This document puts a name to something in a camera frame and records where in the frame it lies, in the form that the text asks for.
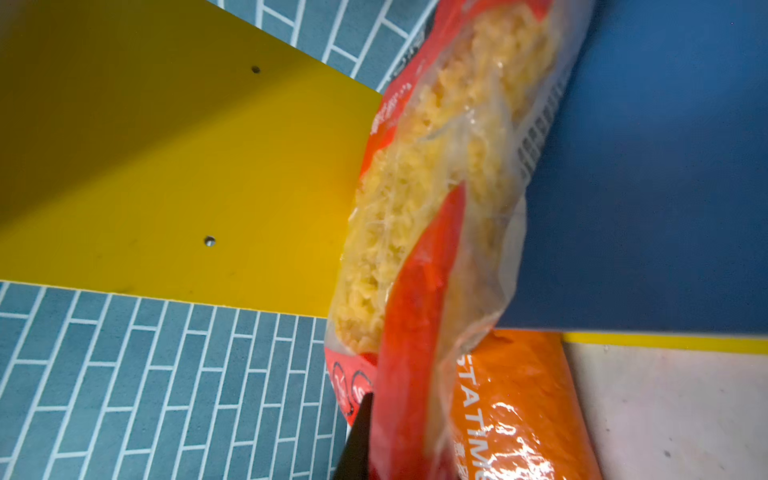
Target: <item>tile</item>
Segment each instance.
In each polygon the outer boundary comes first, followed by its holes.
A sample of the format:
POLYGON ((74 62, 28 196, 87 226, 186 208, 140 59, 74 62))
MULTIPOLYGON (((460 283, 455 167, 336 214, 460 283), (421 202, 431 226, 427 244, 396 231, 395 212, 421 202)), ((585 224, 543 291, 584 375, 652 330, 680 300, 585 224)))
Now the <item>tile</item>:
POLYGON ((85 472, 85 480, 112 478, 130 416, 128 412, 110 412, 104 415, 93 455, 85 472))
POLYGON ((232 339, 230 359, 224 373, 224 386, 219 400, 221 405, 234 405, 240 401, 245 369, 248 367, 250 342, 250 339, 232 339))
POLYGON ((230 344, 230 334, 234 328, 236 310, 231 308, 219 308, 216 310, 214 327, 208 340, 203 366, 224 366, 227 361, 227 347, 230 344))
POLYGON ((186 303, 169 302, 160 328, 157 346, 154 349, 152 365, 173 365, 179 348, 184 325, 187 324, 190 305, 186 303))
POLYGON ((184 347, 181 350, 179 366, 176 369, 176 377, 174 378, 174 385, 170 391, 168 405, 189 405, 189 402, 192 399, 192 390, 194 389, 195 378, 197 378, 197 369, 200 367, 204 345, 205 337, 202 335, 188 334, 184 338, 184 347))
POLYGON ((203 464, 202 450, 187 450, 181 453, 179 460, 179 472, 176 478, 197 478, 200 476, 200 467, 203 464))
POLYGON ((290 360, 292 370, 304 370, 312 346, 313 319, 301 316, 296 324, 296 340, 293 342, 293 357, 290 360))
POLYGON ((283 404, 283 420, 280 422, 280 438, 296 436, 299 426, 299 411, 301 410, 301 392, 304 390, 304 374, 291 373, 288 375, 286 398, 283 404))
POLYGON ((328 37, 341 0, 307 2, 296 47, 317 60, 323 59, 328 37))
POLYGON ((114 362, 118 359, 136 302, 132 296, 112 296, 91 360, 114 362))
POLYGON ((240 407, 240 421, 237 423, 237 434, 235 435, 237 442, 253 440, 254 438, 265 378, 266 373, 248 374, 243 394, 243 405, 240 407))
POLYGON ((214 415, 214 403, 219 391, 219 372, 203 372, 200 375, 200 385, 197 386, 197 396, 190 417, 185 445, 203 445, 208 440, 208 427, 214 415))
POLYGON ((250 465, 249 445, 235 447, 232 449, 232 459, 230 460, 230 470, 227 478, 229 480, 247 480, 248 466, 250 465))
POLYGON ((69 425, 66 425, 61 439, 60 452, 83 452, 88 449, 104 396, 107 395, 112 370, 112 367, 89 366, 85 371, 69 425))
POLYGON ((283 387, 288 373, 288 363, 290 361, 290 342, 275 342, 274 352, 272 354, 272 364, 270 365, 269 378, 266 381, 265 403, 282 403, 283 387))
POLYGON ((35 413, 11 478, 42 478, 63 418, 64 412, 35 413))
POLYGON ((0 412, 3 417, 0 429, 0 457, 9 457, 13 453, 43 369, 42 365, 17 365, 11 371, 8 385, 0 397, 0 412))
POLYGON ((347 76, 352 74, 352 69, 355 67, 354 61, 349 60, 347 57, 336 53, 333 50, 328 55, 326 64, 347 76))
POLYGON ((287 44, 290 43, 290 36, 293 33, 293 27, 266 12, 264 12, 264 16, 261 21, 261 29, 273 37, 279 38, 280 40, 286 42, 287 44))
POLYGON ((256 0, 226 0, 224 8, 251 25, 256 24, 256 0))
POLYGON ((165 392, 168 389, 170 372, 164 370, 151 370, 147 372, 147 381, 144 384, 144 393, 141 395, 136 410, 134 425, 128 437, 127 448, 149 449, 154 441, 154 433, 157 430, 157 422, 160 420, 165 400, 165 392))
POLYGON ((312 463, 312 448, 315 446, 315 427, 317 426, 317 407, 306 406, 301 414, 299 438, 296 445, 296 464, 294 473, 308 472, 312 463))
POLYGON ((278 315, 277 320, 277 336, 284 339, 293 338, 293 330, 296 328, 296 316, 294 315, 278 315))
POLYGON ((310 369, 307 371, 306 389, 304 391, 304 402, 319 402, 320 387, 323 382, 323 375, 326 371, 326 355, 323 351, 323 344, 313 343, 310 353, 310 369))
POLYGON ((40 397, 40 405, 64 406, 69 403, 95 331, 94 325, 70 323, 67 326, 61 348, 58 350, 48 382, 40 397))
POLYGON ((376 88, 390 64, 395 60, 403 43, 405 43, 403 37, 389 28, 381 27, 376 32, 368 55, 357 72, 356 80, 371 88, 376 88))
POLYGON ((256 326, 256 315, 258 312, 253 310, 241 310, 237 316, 237 326, 235 333, 244 335, 253 335, 253 328, 256 326))
POLYGON ((13 350, 27 320, 0 318, 0 375, 5 372, 5 367, 11 361, 13 350))
POLYGON ((337 47, 358 56, 366 43, 368 33, 379 16, 384 0, 352 0, 346 6, 344 18, 336 34, 337 47))
POLYGON ((195 305, 190 318, 190 330, 208 330, 214 308, 210 305, 195 305))
POLYGON ((147 365, 149 350, 152 347, 154 332, 134 330, 128 338, 123 361, 114 381, 109 406, 133 406, 139 392, 141 377, 147 365))
POLYGON ((75 480, 80 477, 83 468, 83 457, 57 458, 51 468, 50 480, 75 480))
POLYGON ((272 339, 275 334, 277 315, 264 313, 259 315, 259 325, 256 329, 256 342, 253 344, 253 356, 250 359, 250 368, 265 369, 270 361, 272 339))
POLYGON ((136 313, 136 321, 134 323, 136 325, 157 326, 164 304, 163 300, 141 299, 141 305, 139 305, 139 311, 136 313))
POLYGON ((83 320, 98 320, 101 308, 107 300, 106 293, 80 292, 78 304, 74 306, 72 318, 83 320))
POLYGON ((0 303, 0 312, 28 314, 35 304, 40 287, 37 285, 24 285, 10 283, 5 291, 5 298, 0 303))
POLYGON ((147 469, 148 453, 138 453, 135 455, 126 455, 123 457, 123 464, 120 465, 118 480, 138 480, 144 477, 147 469))
POLYGON ((227 467, 227 453, 230 451, 232 429, 235 426, 235 415, 232 409, 219 410, 216 414, 214 433, 210 438, 210 447, 205 462, 203 478, 223 478, 227 467))
POLYGON ((272 452, 277 435, 277 422, 280 418, 279 408, 266 408, 261 412, 256 453, 253 456, 253 471, 251 478, 264 478, 270 476, 272 465, 272 452))
MULTIPOLYGON (((186 412, 171 411, 165 413, 160 438, 157 440, 157 447, 155 447, 154 458, 149 470, 148 478, 150 480, 167 480, 173 474, 186 417, 186 412)), ((178 475, 178 478, 191 477, 178 475)))
POLYGON ((51 356, 73 297, 72 290, 49 288, 45 292, 18 358, 47 360, 51 356))
POLYGON ((272 478, 290 478, 290 468, 293 462, 293 442, 281 442, 277 444, 275 452, 275 465, 272 478))

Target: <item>red pasta bag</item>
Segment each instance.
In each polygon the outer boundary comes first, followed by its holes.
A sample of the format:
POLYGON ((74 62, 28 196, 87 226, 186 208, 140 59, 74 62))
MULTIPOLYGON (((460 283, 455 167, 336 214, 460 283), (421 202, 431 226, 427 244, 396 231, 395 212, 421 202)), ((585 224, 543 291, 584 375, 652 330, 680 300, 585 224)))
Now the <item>red pasta bag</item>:
POLYGON ((443 0, 363 158, 326 361, 372 478, 455 478, 455 360, 512 298, 531 179, 591 0, 443 0))

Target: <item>yellow board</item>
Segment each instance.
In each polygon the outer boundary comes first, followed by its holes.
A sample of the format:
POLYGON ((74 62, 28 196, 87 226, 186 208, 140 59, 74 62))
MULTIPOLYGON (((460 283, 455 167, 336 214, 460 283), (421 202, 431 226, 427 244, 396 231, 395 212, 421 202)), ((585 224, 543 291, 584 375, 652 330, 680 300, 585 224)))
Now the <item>yellow board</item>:
POLYGON ((204 0, 3 2, 0 72, 0 278, 327 314, 378 93, 204 0))

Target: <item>yellow edge strip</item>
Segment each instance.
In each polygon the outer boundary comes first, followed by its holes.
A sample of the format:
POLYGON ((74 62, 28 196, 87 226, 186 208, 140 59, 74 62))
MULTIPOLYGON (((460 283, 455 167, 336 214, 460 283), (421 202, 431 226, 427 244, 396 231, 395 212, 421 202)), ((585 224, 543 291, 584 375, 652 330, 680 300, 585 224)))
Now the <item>yellow edge strip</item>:
POLYGON ((659 349, 768 355, 768 337, 565 333, 563 340, 570 343, 597 343, 600 345, 645 346, 659 349))

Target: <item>white surface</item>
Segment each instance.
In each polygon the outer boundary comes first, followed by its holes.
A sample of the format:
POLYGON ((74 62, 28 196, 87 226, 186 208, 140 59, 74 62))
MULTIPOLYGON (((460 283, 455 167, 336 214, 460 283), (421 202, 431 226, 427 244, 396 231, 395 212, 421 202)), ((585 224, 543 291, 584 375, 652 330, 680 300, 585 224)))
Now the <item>white surface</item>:
POLYGON ((768 478, 768 356, 566 349, 605 480, 768 478))

